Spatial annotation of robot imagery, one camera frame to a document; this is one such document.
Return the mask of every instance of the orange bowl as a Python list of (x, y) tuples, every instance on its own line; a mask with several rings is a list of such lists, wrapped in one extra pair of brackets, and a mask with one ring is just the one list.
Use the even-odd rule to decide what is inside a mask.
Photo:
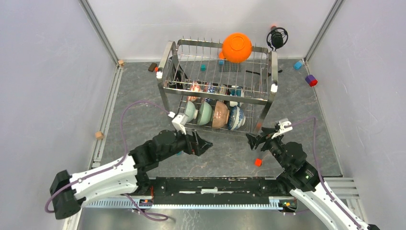
[(252, 44), (242, 33), (230, 34), (223, 42), (222, 53), (227, 61), (240, 63), (251, 55)]

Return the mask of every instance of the teal bowl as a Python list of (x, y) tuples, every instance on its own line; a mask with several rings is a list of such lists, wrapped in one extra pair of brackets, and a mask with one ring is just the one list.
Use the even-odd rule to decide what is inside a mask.
[(202, 102), (202, 106), (199, 109), (199, 115), (197, 116), (197, 125), (204, 126), (210, 122), (213, 116), (213, 109), (206, 101)]
[(186, 122), (191, 122), (193, 119), (196, 119), (197, 117), (197, 109), (194, 106), (193, 102), (188, 101), (186, 103), (186, 107), (185, 107), (185, 114), (188, 116), (188, 119), (186, 120)]

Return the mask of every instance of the blue and white bowl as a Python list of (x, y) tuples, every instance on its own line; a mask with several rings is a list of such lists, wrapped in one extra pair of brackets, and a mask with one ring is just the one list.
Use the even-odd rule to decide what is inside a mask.
[[(208, 82), (208, 83), (206, 83), (206, 86), (205, 86), (205, 88), (204, 88), (204, 91), (205, 91), (205, 92), (209, 92), (209, 93), (215, 93), (215, 88), (214, 88), (214, 86), (212, 85), (211, 82)], [(212, 101), (211, 98), (205, 98), (204, 100), (205, 100), (207, 103), (210, 103), (210, 102)]]
[[(231, 96), (236, 96), (236, 97), (243, 97), (244, 96), (244, 90), (240, 86), (232, 85), (231, 88), (234, 88), (230, 90), (230, 95)], [(242, 102), (230, 102), (230, 107), (238, 106), (240, 107), (243, 103)]]
[(234, 106), (231, 109), (230, 116), (228, 116), (227, 128), (229, 130), (237, 130), (245, 124), (244, 111), (238, 107)]

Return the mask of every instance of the metal wire rack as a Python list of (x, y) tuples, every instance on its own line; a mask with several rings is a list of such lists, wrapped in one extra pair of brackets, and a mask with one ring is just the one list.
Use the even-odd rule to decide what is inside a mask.
[[(241, 109), (244, 111), (246, 123), (237, 132), (256, 133), (260, 130), (278, 89), (277, 55), (273, 51), (268, 52), (267, 48), (255, 45), (246, 61), (238, 64), (230, 63), (218, 56), (222, 45), (220, 41), (205, 39), (203, 41), (181, 39), (177, 44), (168, 42), (157, 72), (162, 101), (169, 110), (166, 94), (182, 95), (178, 113), (184, 112), (187, 96), (243, 103)], [(208, 82), (214, 87), (214, 93), (190, 90), (193, 85), (203, 89)], [(236, 86), (241, 87), (243, 96), (230, 95), (229, 92), (235, 90)], [(196, 100), (196, 109), (200, 108), (200, 104), (200, 100)], [(254, 104), (264, 106), (256, 124), (254, 124)], [(213, 130), (211, 123), (198, 126), (192, 121), (190, 126)]]

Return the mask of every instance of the cable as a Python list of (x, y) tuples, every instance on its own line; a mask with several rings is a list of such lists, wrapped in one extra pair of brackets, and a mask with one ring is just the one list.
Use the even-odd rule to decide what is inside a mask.
[[(136, 209), (138, 210), (138, 212), (141, 213), (141, 214), (142, 214), (144, 217), (146, 217), (147, 219), (150, 219), (150, 220), (152, 220), (152, 221), (158, 221), (158, 222), (166, 221), (166, 220), (169, 219), (169, 217), (168, 217), (167, 215), (164, 215), (164, 214), (152, 213), (152, 212), (145, 212), (145, 211), (141, 210), (141, 209), (139, 208), (139, 206), (137, 205), (137, 203), (130, 197), (130, 195), (128, 195), (128, 194), (123, 194), (123, 195), (126, 196), (128, 199), (130, 199), (130, 200), (131, 200), (131, 203), (133, 203), (133, 205), (136, 207)], [(163, 219), (152, 218), (152, 217), (150, 217), (150, 216), (163, 217)]]
[[(98, 172), (94, 172), (94, 173), (91, 173), (91, 174), (89, 174), (89, 175), (86, 175), (86, 176), (84, 176), (84, 177), (82, 177), (82, 178), (79, 178), (79, 179), (77, 179), (77, 180), (75, 180), (75, 181), (73, 181), (73, 182), (71, 182), (71, 183), (68, 183), (67, 185), (65, 185), (65, 186), (63, 186), (62, 188), (58, 189), (58, 190), (57, 190), (54, 194), (52, 194), (51, 197), (47, 200), (47, 202), (46, 202), (46, 204), (45, 204), (45, 212), (46, 212), (46, 213), (54, 213), (54, 212), (55, 212), (55, 210), (49, 210), (49, 208), (48, 208), (48, 207), (49, 207), (49, 204), (52, 202), (52, 200), (53, 200), (58, 194), (60, 194), (60, 193), (61, 193), (62, 191), (64, 191), (65, 189), (67, 189), (67, 188), (71, 187), (72, 185), (75, 185), (75, 184), (77, 184), (77, 183), (79, 183), (79, 182), (82, 182), (82, 181), (84, 181), (84, 180), (86, 180), (86, 179), (88, 179), (88, 178), (90, 178), (90, 177), (92, 177), (92, 176), (96, 176), (96, 175), (98, 175), (98, 174), (100, 174), (100, 173), (104, 173), (104, 172), (107, 172), (107, 171), (109, 171), (109, 170), (111, 170), (111, 169), (117, 168), (121, 163), (123, 163), (123, 162), (125, 161), (125, 159), (126, 159), (126, 157), (127, 157), (127, 154), (128, 154), (128, 146), (127, 146), (127, 142), (126, 142), (126, 140), (125, 140), (125, 135), (124, 135), (124, 130), (123, 130), (123, 119), (124, 119), (124, 115), (125, 115), (125, 113), (127, 112), (127, 110), (128, 110), (129, 108), (133, 107), (134, 105), (139, 104), (139, 103), (151, 104), (151, 105), (153, 105), (153, 106), (155, 106), (155, 107), (157, 107), (157, 108), (163, 110), (165, 113), (169, 114), (169, 111), (167, 111), (166, 109), (162, 108), (162, 106), (159, 106), (159, 105), (157, 105), (157, 104), (155, 104), (155, 103), (153, 103), (153, 102), (149, 102), (149, 101), (145, 101), (145, 100), (139, 100), (139, 101), (136, 101), (136, 102), (130, 104), (129, 106), (127, 106), (127, 107), (124, 109), (123, 113), (121, 114), (121, 118), (120, 118), (120, 132), (121, 132), (121, 138), (123, 139), (123, 144), (124, 144), (124, 156), (121, 158), (121, 160), (120, 160), (117, 164), (115, 164), (114, 166), (111, 166), (111, 167), (105, 168), (105, 169), (103, 169), (103, 170), (100, 170), (100, 171), (98, 171)], [(135, 207), (136, 207), (138, 210), (140, 210), (139, 207), (136, 205), (135, 201), (134, 201), (129, 195), (127, 195), (127, 194), (124, 194), (124, 195), (125, 195), (126, 197), (128, 197), (128, 198), (131, 200), (131, 202), (132, 202), (133, 204), (135, 204)], [(163, 221), (165, 221), (165, 220), (168, 219), (168, 217), (165, 216), (165, 215), (163, 215), (163, 214), (148, 213), (148, 215), (165, 217), (166, 219), (165, 219), (165, 218), (162, 219)], [(162, 221), (161, 219), (154, 219), (154, 218), (151, 218), (151, 217), (147, 217), (147, 218), (148, 218), (148, 219), (151, 219), (151, 220), (154, 220), (154, 221)]]
[(327, 189), (326, 185), (324, 184), (324, 180), (323, 177), (321, 176), (321, 170), (320, 170), (320, 164), (316, 155), (316, 124), (317, 124), (317, 118), (315, 116), (310, 116), (306, 119), (303, 119), (301, 121), (292, 123), (291, 125), (285, 126), (285, 128), (289, 128), (289, 127), (294, 127), (297, 125), (300, 125), (301, 123), (304, 123), (308, 120), (313, 119), (313, 157), (315, 158), (315, 164), (316, 164), (316, 169), (318, 171), (318, 178), (320, 180), (321, 186), (323, 186), (324, 190), (326, 191), (327, 195), (330, 197), (330, 199), (332, 201), (334, 201), (334, 203), (339, 207), (339, 209), (341, 209), (341, 211), (344, 212), (344, 214), (350, 218), (350, 220), (357, 226), (358, 229), (362, 229), (362, 226), (358, 223), (358, 221), (356, 219), (354, 219), (350, 213), (348, 213), (343, 206), (341, 206), (341, 204), (335, 200), (334, 196), (330, 193), (330, 191)]

